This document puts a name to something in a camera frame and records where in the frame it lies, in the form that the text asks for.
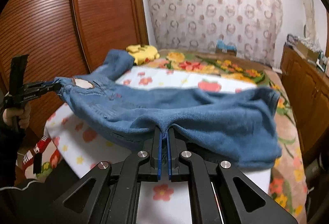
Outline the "left hand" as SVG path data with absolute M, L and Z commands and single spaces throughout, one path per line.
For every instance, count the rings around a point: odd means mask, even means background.
M 13 125 L 13 119 L 18 117 L 18 125 L 21 129 L 27 129 L 30 123 L 30 104 L 27 103 L 24 108 L 6 108 L 2 114 L 3 122 L 7 126 Z

